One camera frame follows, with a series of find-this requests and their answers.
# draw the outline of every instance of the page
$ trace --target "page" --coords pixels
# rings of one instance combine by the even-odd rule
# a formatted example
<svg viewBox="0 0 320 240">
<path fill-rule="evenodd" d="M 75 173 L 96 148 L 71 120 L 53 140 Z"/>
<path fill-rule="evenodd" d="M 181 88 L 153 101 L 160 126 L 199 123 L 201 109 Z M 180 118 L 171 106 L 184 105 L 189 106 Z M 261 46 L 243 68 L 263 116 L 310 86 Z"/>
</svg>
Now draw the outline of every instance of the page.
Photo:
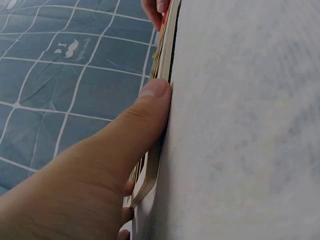
<svg viewBox="0 0 320 240">
<path fill-rule="evenodd" d="M 320 239 L 319 9 L 182 1 L 145 239 Z"/>
</svg>

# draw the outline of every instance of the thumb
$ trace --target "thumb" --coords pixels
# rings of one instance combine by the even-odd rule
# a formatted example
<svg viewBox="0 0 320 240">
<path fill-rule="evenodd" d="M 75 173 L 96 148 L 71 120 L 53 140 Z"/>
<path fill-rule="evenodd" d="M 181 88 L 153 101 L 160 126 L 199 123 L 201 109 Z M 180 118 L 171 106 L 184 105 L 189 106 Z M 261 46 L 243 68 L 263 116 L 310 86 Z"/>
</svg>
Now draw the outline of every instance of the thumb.
<svg viewBox="0 0 320 240">
<path fill-rule="evenodd" d="M 168 120 L 172 89 L 153 79 L 135 103 L 96 134 L 104 143 L 109 168 L 128 179 L 132 169 L 161 136 Z"/>
</svg>

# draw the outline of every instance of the printed logo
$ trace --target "printed logo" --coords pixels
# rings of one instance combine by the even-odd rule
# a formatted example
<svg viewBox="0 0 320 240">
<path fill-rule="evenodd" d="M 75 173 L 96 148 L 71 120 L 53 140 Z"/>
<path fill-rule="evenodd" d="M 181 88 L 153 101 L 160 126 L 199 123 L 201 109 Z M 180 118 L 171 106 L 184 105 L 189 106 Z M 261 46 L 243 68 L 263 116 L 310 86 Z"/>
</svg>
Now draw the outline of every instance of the printed logo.
<svg viewBox="0 0 320 240">
<path fill-rule="evenodd" d="M 17 0 L 11 0 L 11 2 L 6 7 L 7 10 L 12 9 L 17 4 Z"/>
<path fill-rule="evenodd" d="M 62 54 L 62 49 L 60 49 L 59 47 L 63 47 L 66 48 L 67 47 L 67 43 L 61 43 L 59 42 L 58 44 L 58 48 L 54 51 L 55 54 Z M 78 48 L 79 46 L 79 42 L 78 40 L 74 40 L 73 43 L 71 43 L 68 46 L 68 50 L 65 52 L 65 59 L 69 59 L 71 58 L 74 54 L 75 54 L 75 50 Z"/>
<path fill-rule="evenodd" d="M 82 46 L 82 50 L 80 51 L 79 55 L 76 57 L 75 61 L 78 62 L 84 59 L 84 55 L 88 45 L 91 41 L 91 38 L 84 39 L 83 42 L 79 42 L 78 40 L 74 39 L 73 43 L 68 45 L 68 43 L 58 43 L 57 49 L 54 51 L 55 54 L 63 54 L 65 59 L 69 59 L 76 54 L 76 50 L 79 46 Z"/>
</svg>

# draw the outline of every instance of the grid line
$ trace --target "grid line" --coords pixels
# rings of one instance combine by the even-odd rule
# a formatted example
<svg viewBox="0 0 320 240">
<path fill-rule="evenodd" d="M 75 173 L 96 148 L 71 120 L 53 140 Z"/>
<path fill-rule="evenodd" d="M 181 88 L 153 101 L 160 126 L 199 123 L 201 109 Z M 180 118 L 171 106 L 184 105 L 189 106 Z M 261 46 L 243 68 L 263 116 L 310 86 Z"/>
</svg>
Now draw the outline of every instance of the grid line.
<svg viewBox="0 0 320 240">
<path fill-rule="evenodd" d="M 25 166 L 25 165 L 22 165 L 22 164 L 20 164 L 20 163 L 15 162 L 15 161 L 11 161 L 11 160 L 6 159 L 6 158 L 4 158 L 4 157 L 2 157 L 2 156 L 0 156 L 0 160 L 3 161 L 3 162 L 5 162 L 5 163 L 7 163 L 7 164 L 11 164 L 11 165 L 14 165 L 14 166 L 16 166 L 16 167 L 19 167 L 19 168 L 21 168 L 21 169 L 28 170 L 29 173 L 30 173 L 30 172 L 32 172 L 32 173 L 38 172 L 38 170 L 36 170 L 36 169 L 33 169 L 33 168 L 31 168 L 31 167 L 27 167 L 27 166 Z"/>
<path fill-rule="evenodd" d="M 38 62 L 38 63 L 45 63 L 45 64 L 57 64 L 57 65 L 66 65 L 66 66 L 78 66 L 78 67 L 84 67 L 85 64 L 78 64 L 78 63 L 70 63 L 70 62 L 63 62 L 63 61 L 46 61 L 46 60 L 37 60 L 37 59 L 30 59 L 30 58 L 21 58 L 21 57 L 11 57 L 11 56 L 5 56 L 2 59 L 8 59 L 8 60 L 18 60 L 18 61 L 26 61 L 26 62 Z M 102 66 L 87 66 L 87 68 L 91 69 L 100 69 L 100 70 L 107 70 L 112 72 L 118 72 L 123 74 L 130 74 L 141 77 L 142 74 L 130 72 L 130 71 L 123 71 L 118 70 L 114 68 L 108 68 L 108 67 L 102 67 Z"/>
<path fill-rule="evenodd" d="M 11 14 L 13 14 L 17 10 L 33 9 L 33 8 L 37 8 L 37 7 L 39 7 L 39 5 L 37 5 L 37 6 L 27 6 L 27 7 L 17 8 L 12 12 L 11 11 L 5 11 L 5 12 L 2 12 L 1 14 L 2 15 L 3 14 L 8 14 L 8 16 L 10 16 Z M 72 9 L 73 8 L 72 6 L 64 6 L 64 5 L 43 5 L 42 7 L 44 7 L 44 8 L 55 7 L 55 8 L 63 8 L 63 9 Z M 144 18 L 139 18 L 139 17 L 134 17 L 134 16 L 128 16 L 128 15 L 124 15 L 124 14 L 117 14 L 117 13 L 114 14 L 113 12 L 109 12 L 109 11 L 101 11 L 101 10 L 95 10 L 95 9 L 84 8 L 84 7 L 76 7 L 75 9 L 76 10 L 83 10 L 83 11 L 87 11 L 87 12 L 93 12 L 93 13 L 97 13 L 97 14 L 108 14 L 108 15 L 112 15 L 112 16 L 115 15 L 117 17 L 123 17 L 123 18 L 126 18 L 126 19 L 132 19 L 132 20 L 138 20 L 138 21 L 151 23 L 151 21 L 149 19 L 144 19 Z"/>
<path fill-rule="evenodd" d="M 35 14 L 35 16 L 34 16 L 34 19 L 33 19 L 32 24 L 30 25 L 30 27 L 29 27 L 25 32 L 29 31 L 29 29 L 31 29 L 32 26 L 35 24 L 35 21 L 36 21 L 36 19 L 37 19 L 37 16 L 38 16 L 38 13 L 39 13 L 40 9 L 41 9 L 41 6 L 38 7 L 38 10 L 36 11 L 36 14 Z M 7 54 L 7 52 L 13 47 L 13 45 L 15 45 L 15 44 L 17 43 L 17 41 L 18 41 L 23 35 L 24 35 L 24 33 L 22 33 L 22 34 L 15 40 L 15 42 L 4 52 L 4 54 L 0 57 L 0 61 L 3 59 L 3 57 Z M 12 108 L 12 110 L 10 111 L 10 113 L 9 113 L 9 115 L 8 115 L 6 121 L 5 121 L 4 128 L 3 128 L 3 132 L 2 132 L 2 135 L 1 135 L 1 137 L 0 137 L 0 145 L 2 144 L 2 141 L 4 140 L 5 133 L 6 133 L 6 130 L 7 130 L 7 127 L 8 127 L 9 121 L 10 121 L 10 118 L 11 118 L 11 116 L 12 116 L 12 114 L 13 114 L 16 106 L 19 105 L 19 101 L 20 101 L 20 98 L 21 98 L 21 94 L 22 94 L 22 91 L 23 91 L 23 87 L 24 87 L 24 84 L 21 86 L 18 99 L 17 99 L 17 101 L 15 102 L 15 104 L 13 105 L 13 108 Z"/>
<path fill-rule="evenodd" d="M 46 2 L 44 2 L 42 5 L 38 5 L 38 6 L 32 6 L 32 7 L 22 7 L 25 3 L 26 3 L 27 0 L 24 0 L 23 3 L 19 6 L 19 8 L 13 10 L 13 11 L 7 11 L 7 12 L 1 12 L 0 14 L 3 15 L 3 14 L 8 14 L 7 15 L 7 18 L 6 18 L 6 22 L 5 22 L 5 25 L 4 27 L 1 29 L 0 31 L 0 36 L 5 36 L 5 35 L 13 35 L 13 34 L 17 34 L 19 35 L 18 38 L 14 41 L 14 43 L 12 45 L 9 46 L 9 48 L 4 52 L 4 54 L 2 56 L 0 56 L 0 61 L 2 59 L 8 59 L 8 60 L 17 60 L 17 61 L 27 61 L 27 62 L 34 62 L 34 64 L 31 66 L 30 70 L 28 71 L 26 77 L 24 78 L 24 81 L 21 85 L 21 88 L 20 88 L 20 91 L 19 91 L 19 95 L 18 95 L 18 99 L 15 103 L 8 103 L 8 102 L 4 102 L 4 101 L 0 101 L 0 104 L 1 105 L 5 105 L 5 106 L 9 106 L 9 107 L 12 107 L 12 110 L 9 112 L 8 114 L 8 117 L 5 121 L 5 125 L 4 125 L 4 129 L 3 129 L 3 132 L 0 136 L 0 145 L 2 144 L 3 142 L 3 139 L 5 137 L 5 134 L 6 134 L 6 131 L 7 131 L 7 128 L 8 128 L 8 124 L 9 124 L 9 121 L 13 115 L 13 112 L 14 110 L 16 109 L 23 109 L 23 110 L 28 110 L 28 111 L 33 111 L 33 112 L 46 112 L 46 113 L 57 113 L 57 114 L 64 114 L 64 119 L 63 119 L 63 123 L 61 125 L 61 128 L 60 128 L 60 132 L 59 132 L 59 135 L 58 135 L 58 138 L 57 138 L 57 141 L 56 141 L 56 145 L 55 145 L 55 149 L 54 149 L 54 156 L 55 157 L 57 155 L 57 152 L 58 152 L 58 148 L 59 148 L 59 145 L 60 145 L 60 141 L 61 141 L 61 137 L 62 137 L 62 134 L 64 132 L 64 129 L 65 129 L 65 126 L 66 126 L 66 122 L 68 120 L 68 116 L 71 115 L 71 116 L 77 116 L 77 117 L 82 117 L 82 118 L 87 118 L 87 119 L 95 119 L 95 120 L 101 120 L 101 121 L 108 121 L 108 122 L 111 122 L 112 119 L 108 119 L 108 118 L 103 118 L 103 117 L 97 117 L 97 116 L 90 116 L 90 115 L 84 115 L 84 114 L 78 114 L 78 113 L 72 113 L 71 110 L 73 108 L 73 105 L 75 103 L 75 100 L 76 100 L 76 96 L 77 96 L 77 92 L 78 92 L 78 88 L 79 88 L 79 85 L 80 85 L 80 82 L 82 80 L 82 77 L 83 77 L 83 74 L 86 70 L 86 68 L 93 68 L 93 69 L 100 69 L 100 70 L 106 70 L 106 71 L 114 71 L 114 72 L 119 72 L 119 73 L 124 73 L 124 74 L 129 74 L 129 75 L 135 75 L 135 76 L 139 76 L 141 77 L 141 83 L 140 83 L 140 89 L 141 87 L 143 86 L 143 83 L 144 83 L 144 80 L 146 77 L 148 77 L 146 75 L 146 67 L 147 67 L 147 64 L 148 64 L 148 58 L 149 58 L 149 54 L 150 54 L 150 48 L 151 46 L 154 46 L 154 44 L 152 44 L 152 41 L 153 41 L 153 38 L 154 38 L 154 34 L 155 34 L 155 29 L 152 30 L 152 33 L 151 33 L 151 37 L 150 37 L 150 41 L 149 43 L 147 42 L 142 42 L 142 41 L 137 41 L 137 40 L 131 40 L 131 39 L 127 39 L 127 38 L 121 38 L 121 37 L 115 37 L 115 36 L 107 36 L 107 35 L 104 35 L 106 33 L 106 31 L 112 26 L 112 23 L 115 19 L 115 17 L 122 17 L 122 18 L 127 18 L 127 19 L 132 19 L 132 20 L 138 20 L 138 21 L 143 21 L 143 22 L 151 22 L 149 21 L 148 19 L 143 19 L 143 18 L 138 18 L 138 17 L 132 17 L 132 16 L 128 16 L 128 15 L 122 15 L 122 14 L 118 14 L 117 13 L 117 9 L 119 7 L 119 4 L 120 4 L 120 1 L 121 0 L 118 0 L 117 1 L 117 4 L 116 4 L 116 7 L 114 9 L 114 12 L 107 12 L 107 11 L 101 11 L 101 10 L 94 10 L 94 9 L 88 9 L 88 8 L 82 8 L 82 7 L 77 7 L 78 6 L 78 3 L 80 2 L 80 0 L 78 0 L 74 6 L 62 6 L 62 5 L 45 5 L 46 3 L 49 2 L 49 0 L 47 0 Z M 5 0 L 5 4 L 4 6 L 2 7 L 1 10 L 3 10 L 6 5 L 8 3 L 8 0 Z M 37 17 L 38 17 L 38 14 L 39 14 L 39 11 L 41 10 L 41 8 L 45 8 L 45 7 L 57 7 L 57 8 L 68 8 L 68 9 L 72 9 L 72 13 L 69 17 L 69 20 L 66 24 L 66 26 L 62 29 L 62 30 L 59 30 L 59 31 L 48 31 L 48 32 L 29 32 L 29 30 L 33 27 L 33 25 L 35 24 L 36 20 L 37 20 Z M 33 18 L 33 21 L 30 25 L 30 27 L 24 31 L 24 32 L 17 32 L 17 33 L 2 33 L 4 31 L 4 29 L 7 27 L 7 24 L 8 24 L 8 21 L 10 19 L 10 16 L 12 14 L 14 14 L 16 11 L 18 10 L 23 10 L 23 9 L 31 9 L 31 8 L 38 8 L 37 11 L 36 11 L 36 14 L 34 15 L 34 18 Z M 70 22 L 72 21 L 72 18 L 75 14 L 75 11 L 76 10 L 82 10 L 82 11 L 88 11 L 88 12 L 94 12 L 94 13 L 101 13 L 101 14 L 107 14 L 107 15 L 112 15 L 111 17 L 111 20 L 110 20 L 110 23 L 108 24 L 108 26 L 104 29 L 104 31 L 101 33 L 101 34 L 94 34 L 94 33 L 85 33 L 85 32 L 71 32 L 71 31 L 64 31 L 67 29 L 67 27 L 69 26 Z M 8 57 L 6 56 L 6 54 L 9 52 L 9 50 L 19 41 L 19 39 L 23 36 L 23 35 L 31 35 L 31 34 L 54 34 L 54 36 L 52 37 L 52 40 L 51 42 L 49 43 L 48 47 L 46 48 L 46 50 L 42 51 L 40 57 L 38 57 L 38 59 L 29 59 L 29 58 L 19 58 L 19 57 Z M 69 62 L 53 62 L 53 61 L 46 61 L 46 60 L 41 60 L 41 58 L 43 57 L 43 55 L 45 54 L 45 52 L 47 52 L 55 38 L 57 37 L 58 34 L 77 34 L 77 35 L 88 35 L 88 36 L 96 36 L 98 37 L 98 41 L 95 45 L 95 48 L 91 54 L 91 57 L 90 59 L 88 60 L 88 62 L 86 64 L 77 64 L 77 63 L 69 63 Z M 142 74 L 138 74 L 138 73 L 134 73 L 134 72 L 128 72 L 128 71 L 123 71 L 123 70 L 118 70 L 118 69 L 113 69 L 113 68 L 107 68 L 107 67 L 99 67 L 99 66 L 90 66 L 89 64 L 92 62 L 95 54 L 96 54 L 96 51 L 98 50 L 98 47 L 99 47 L 99 44 L 102 40 L 102 38 L 110 38 L 110 39 L 116 39 L 116 40 L 121 40 L 121 41 L 128 41 L 128 42 L 133 42 L 133 43 L 137 43 L 137 44 L 142 44 L 142 45 L 147 45 L 148 48 L 147 48 L 147 53 L 146 53 L 146 57 L 145 57 L 145 61 L 144 61 L 144 65 L 143 65 L 143 71 L 142 71 Z M 71 100 L 71 103 L 70 103 L 70 106 L 68 108 L 67 111 L 58 111 L 58 110 L 51 110 L 51 109 L 42 109 L 42 108 L 36 108 L 36 107 L 27 107 L 27 106 L 22 106 L 20 105 L 20 99 L 21 99 L 21 96 L 22 96 L 22 92 L 24 90 L 24 87 L 25 87 L 25 84 L 27 82 L 27 79 L 29 78 L 29 75 L 31 73 L 31 71 L 33 70 L 33 68 L 37 65 L 37 63 L 48 63 L 48 64 L 58 64 L 58 65 L 65 65 L 65 66 L 79 66 L 79 67 L 82 67 L 82 71 L 81 71 L 81 74 L 79 75 L 78 77 L 78 80 L 77 80 L 77 83 L 76 83 L 76 86 L 75 86 L 75 89 L 74 89 L 74 92 L 73 92 L 73 96 L 72 96 L 72 100 Z M 30 165 L 29 167 L 28 166 L 25 166 L 25 165 L 22 165 L 20 163 L 17 163 L 17 162 L 14 162 L 12 160 L 9 160 L 9 159 L 6 159 L 4 157 L 1 157 L 0 156 L 0 161 L 3 161 L 3 162 L 6 162 L 8 164 L 11 164 L 11 165 L 14 165 L 16 167 L 19 167 L 19 168 L 22 168 L 22 169 L 25 169 L 28 172 L 28 176 L 31 174 L 31 173 L 36 173 L 38 170 L 36 169 L 33 169 L 31 166 L 33 165 L 33 160 L 34 160 L 34 154 L 35 154 L 35 150 L 36 150 L 36 142 L 37 140 L 35 141 L 35 145 L 34 145 L 34 148 L 33 148 L 33 155 L 32 155 L 32 159 L 30 161 Z"/>
<path fill-rule="evenodd" d="M 55 34 L 56 31 L 43 31 L 43 32 L 25 32 L 25 35 L 33 35 L 33 34 Z M 76 31 L 62 31 L 60 32 L 62 34 L 75 34 L 75 35 L 86 35 L 86 36 L 95 36 L 95 37 L 100 37 L 100 34 L 95 34 L 95 33 L 87 33 L 87 32 L 76 32 Z M 3 35 L 18 35 L 21 34 L 21 32 L 6 32 L 6 33 L 0 33 L 0 36 Z M 117 39 L 117 40 L 123 40 L 123 41 L 127 41 L 127 42 L 132 42 L 132 43 L 136 43 L 136 44 L 143 44 L 143 45 L 149 45 L 150 43 L 144 42 L 144 41 L 137 41 L 137 40 L 132 40 L 132 39 L 128 39 L 128 38 L 123 38 L 123 37 L 118 37 L 118 36 L 108 36 L 108 35 L 104 35 L 102 36 L 103 38 L 107 38 L 107 39 Z"/>
<path fill-rule="evenodd" d="M 26 3 L 26 1 L 27 1 L 27 0 L 24 0 L 23 3 L 19 6 L 19 8 L 15 9 L 14 11 L 12 11 L 12 12 L 10 12 L 10 13 L 8 14 L 8 16 L 7 16 L 6 20 L 5 20 L 5 24 L 4 24 L 3 28 L 0 30 L 0 33 L 2 33 L 2 31 L 6 28 L 11 14 L 13 14 L 13 13 L 15 13 L 17 10 L 19 10 L 19 9 Z M 6 5 L 7 5 L 7 0 L 5 0 L 5 5 L 3 6 L 3 8 L 5 8 Z"/>
<path fill-rule="evenodd" d="M 80 0 L 77 0 L 77 2 L 76 2 L 75 5 L 74 5 L 74 8 L 77 6 L 77 4 L 78 4 L 79 2 L 80 2 Z M 39 13 L 39 11 L 40 11 L 40 9 L 41 9 L 41 7 L 42 7 L 42 6 L 39 6 L 39 7 L 38 7 L 38 10 L 37 10 L 37 12 L 36 12 L 36 14 L 35 14 L 35 16 L 34 16 L 34 19 L 33 19 L 32 24 L 30 25 L 30 27 L 29 27 L 24 33 L 26 33 L 27 31 L 29 31 L 29 30 L 33 27 L 33 25 L 34 25 L 34 23 L 35 23 L 35 21 L 36 21 L 36 19 L 37 19 L 38 13 Z M 11 119 L 11 116 L 12 116 L 14 110 L 15 110 L 15 109 L 18 109 L 18 108 L 23 108 L 23 107 L 20 106 L 20 99 L 21 99 L 22 92 L 23 92 L 23 90 L 24 90 L 25 84 L 26 84 L 26 82 L 27 82 L 27 79 L 28 79 L 31 71 L 32 71 L 33 68 L 37 65 L 37 63 L 38 63 L 39 60 L 42 58 L 42 56 L 45 54 L 45 52 L 47 52 L 47 51 L 50 49 L 50 47 L 51 47 L 52 43 L 54 42 L 56 36 L 57 36 L 61 31 L 64 31 L 64 30 L 68 27 L 68 25 L 69 25 L 70 22 L 71 22 L 71 19 L 73 18 L 74 13 L 75 13 L 75 9 L 73 9 L 73 11 L 72 11 L 72 13 L 71 13 L 71 15 L 70 15 L 70 17 L 69 17 L 69 21 L 66 23 L 65 27 L 64 27 L 62 30 L 57 31 L 57 32 L 55 33 L 55 35 L 52 37 L 52 40 L 50 41 L 48 47 L 41 53 L 41 55 L 39 56 L 39 58 L 34 61 L 34 64 L 31 66 L 31 68 L 29 69 L 28 73 L 26 74 L 26 76 L 25 76 L 25 78 L 24 78 L 24 80 L 23 80 L 23 83 L 22 83 L 22 85 L 21 85 L 18 98 L 17 98 L 16 102 L 11 105 L 12 110 L 10 111 L 10 113 L 9 113 L 9 115 L 8 115 L 6 121 L 5 121 L 5 125 L 4 125 L 4 128 L 3 128 L 3 132 L 2 132 L 2 135 L 1 135 L 1 138 L 0 138 L 0 145 L 2 144 L 2 141 L 3 141 L 4 137 L 5 137 L 5 134 L 6 134 L 6 131 L 7 131 L 7 128 L 8 128 L 8 124 L 9 124 L 9 121 L 10 121 L 10 119 Z M 5 55 L 7 54 L 7 52 L 16 44 L 16 42 L 24 35 L 24 33 L 22 33 L 22 34 L 15 40 L 15 42 L 5 51 L 5 53 L 4 53 L 4 54 L 1 56 L 1 58 L 0 58 L 0 61 L 5 57 Z M 32 159 L 31 159 L 31 161 L 30 161 L 30 166 L 29 166 L 29 167 L 26 167 L 26 166 L 23 167 L 24 169 L 27 168 L 27 170 L 29 170 L 28 176 L 30 175 L 30 172 L 33 172 L 33 171 L 32 171 L 32 168 L 31 168 L 31 165 L 32 165 L 32 163 L 33 163 L 35 148 L 36 148 L 36 143 L 35 143 L 35 145 L 34 145 L 33 155 L 32 155 Z M 14 162 L 11 161 L 11 160 L 7 160 L 6 162 L 7 162 L 7 163 L 14 163 Z M 23 165 L 18 164 L 18 163 L 15 164 L 15 165 L 16 165 L 17 167 L 23 166 Z"/>
<path fill-rule="evenodd" d="M 148 60 L 149 60 L 149 54 L 150 54 L 150 49 L 151 49 L 152 41 L 154 39 L 155 32 L 156 32 L 156 30 L 153 28 L 152 34 L 151 34 L 151 37 L 150 37 L 150 41 L 149 41 L 149 44 L 148 44 L 148 49 L 146 51 L 146 56 L 145 56 L 145 59 L 144 59 L 144 65 L 143 65 L 143 71 L 142 71 L 142 77 L 141 77 L 141 82 L 140 82 L 139 93 L 140 93 L 142 87 L 144 86 L 145 77 L 146 77 L 146 69 L 147 69 Z"/>
<path fill-rule="evenodd" d="M 94 47 L 94 50 L 91 54 L 91 57 L 90 59 L 88 60 L 88 62 L 84 65 L 84 67 L 82 68 L 82 71 L 79 75 L 79 78 L 77 80 L 77 83 L 75 85 L 75 89 L 74 89 L 74 93 L 73 93 L 73 96 L 72 96 L 72 100 L 71 100 L 71 103 L 70 103 L 70 106 L 69 106 L 69 109 L 67 110 L 67 112 L 65 113 L 65 116 L 64 116 L 64 119 L 63 119 L 63 123 L 62 123 L 62 126 L 61 126 L 61 129 L 60 129 L 60 132 L 59 132 L 59 135 L 58 135 L 58 138 L 57 138 L 57 141 L 56 141 L 56 145 L 55 145 L 55 149 L 54 149 L 54 154 L 53 154 L 53 157 L 56 157 L 57 154 L 58 154 L 58 149 L 59 149 L 59 145 L 60 145 L 60 141 L 61 141 L 61 137 L 62 137 L 62 134 L 64 132 L 64 129 L 65 129 L 65 126 L 66 126 L 66 123 L 67 123 L 67 120 L 68 120 L 68 114 L 71 112 L 74 104 L 75 104 L 75 100 L 76 100 L 76 97 L 77 97 L 77 92 L 78 92 L 78 89 L 79 89 L 79 85 L 80 85 L 80 82 L 81 82 L 81 79 L 87 69 L 87 67 L 89 66 L 89 64 L 92 62 L 92 60 L 94 59 L 94 56 L 98 50 L 98 47 L 100 45 L 100 42 L 101 42 L 101 39 L 102 37 L 105 35 L 106 31 L 111 27 L 112 23 L 114 22 L 114 19 L 115 19 L 115 16 L 116 16 L 116 13 L 117 13 L 117 10 L 118 10 L 118 7 L 119 7 L 119 4 L 120 4 L 120 1 L 121 0 L 117 0 L 117 3 L 116 3 L 116 6 L 114 8 L 114 12 L 113 12 L 113 15 L 112 15 L 112 18 L 108 24 L 108 26 L 104 29 L 104 31 L 101 33 L 99 39 L 97 40 L 96 44 L 95 44 L 95 47 Z"/>
<path fill-rule="evenodd" d="M 3 7 L 0 9 L 0 12 L 6 7 L 8 0 L 5 0 Z"/>
<path fill-rule="evenodd" d="M 72 9 L 72 12 L 71 12 L 71 15 L 70 15 L 67 23 L 65 24 L 64 28 L 63 28 L 62 30 L 59 30 L 59 31 L 57 31 L 57 32 L 55 33 L 55 35 L 52 37 L 52 40 L 51 40 L 51 42 L 49 43 L 49 45 L 48 45 L 48 47 L 46 48 L 46 50 L 44 50 L 44 51 L 41 53 L 41 55 L 38 57 L 37 61 L 35 61 L 34 64 L 32 65 L 32 67 L 29 69 L 29 71 L 28 71 L 28 73 L 27 73 L 27 75 L 26 75 L 26 77 L 25 77 L 25 79 L 24 79 L 24 81 L 23 81 L 23 84 L 22 84 L 22 87 L 21 87 L 21 91 L 20 91 L 20 93 L 19 93 L 19 97 L 18 97 L 18 100 L 17 100 L 18 103 L 20 102 L 20 98 L 21 98 L 23 89 L 24 89 L 24 87 L 25 87 L 25 84 L 26 84 L 26 82 L 27 82 L 27 80 L 28 80 L 28 77 L 29 77 L 31 71 L 32 71 L 32 70 L 34 69 L 34 67 L 38 64 L 38 61 L 43 57 L 43 55 L 45 54 L 45 52 L 47 52 L 47 51 L 50 49 L 50 47 L 52 46 L 52 44 L 53 44 L 54 40 L 56 39 L 57 35 L 58 35 L 59 33 L 61 33 L 62 31 L 64 31 L 64 30 L 67 29 L 67 27 L 69 26 L 69 24 L 70 24 L 70 22 L 71 22 L 71 19 L 74 17 L 74 14 L 75 14 L 75 11 L 76 11 L 76 7 L 77 7 L 77 5 L 78 5 L 79 2 L 80 2 L 80 0 L 77 0 L 76 3 L 74 4 L 73 9 Z M 34 143 L 32 158 L 31 158 L 30 166 L 29 166 L 30 168 L 31 168 L 31 166 L 32 166 L 32 164 L 33 164 L 33 161 L 34 161 L 34 156 L 35 156 L 35 152 L 36 152 L 36 146 L 37 146 L 36 143 L 37 143 L 38 135 L 39 135 L 39 129 L 38 129 L 38 132 L 37 132 L 37 135 L 36 135 L 36 138 L 35 138 L 35 143 Z"/>
<path fill-rule="evenodd" d="M 0 105 L 5 105 L 5 106 L 13 108 L 15 104 L 8 103 L 8 102 L 5 102 L 5 101 L 0 101 Z M 35 107 L 22 106 L 22 105 L 17 106 L 16 109 L 29 110 L 29 111 L 33 111 L 33 112 L 54 113 L 54 114 L 66 114 L 67 113 L 65 111 L 51 110 L 51 109 L 45 109 L 45 108 L 35 108 Z M 110 118 L 104 118 L 104 117 L 98 117 L 98 116 L 90 116 L 90 115 L 85 115 L 85 114 L 78 114 L 78 113 L 74 113 L 74 112 L 70 112 L 69 115 L 83 117 L 83 118 L 86 118 L 86 119 L 96 119 L 96 120 L 103 120 L 103 121 L 109 121 L 109 122 L 112 121 L 112 119 L 110 119 Z"/>
</svg>

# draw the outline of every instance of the skin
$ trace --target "skin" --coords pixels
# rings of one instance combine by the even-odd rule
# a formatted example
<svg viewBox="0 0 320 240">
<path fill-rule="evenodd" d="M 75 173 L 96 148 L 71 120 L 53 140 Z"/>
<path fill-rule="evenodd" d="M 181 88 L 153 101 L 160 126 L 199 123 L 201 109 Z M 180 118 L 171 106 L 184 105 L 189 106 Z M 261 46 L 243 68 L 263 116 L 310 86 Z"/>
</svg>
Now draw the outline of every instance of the skin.
<svg viewBox="0 0 320 240">
<path fill-rule="evenodd" d="M 141 0 L 144 12 L 157 31 L 160 31 L 162 14 L 167 11 L 169 3 L 170 0 Z"/>
<path fill-rule="evenodd" d="M 0 197 L 0 239 L 128 239 L 119 232 L 134 214 L 123 208 L 133 190 L 127 179 L 162 134 L 171 95 L 167 81 L 150 81 L 104 129 Z"/>
</svg>

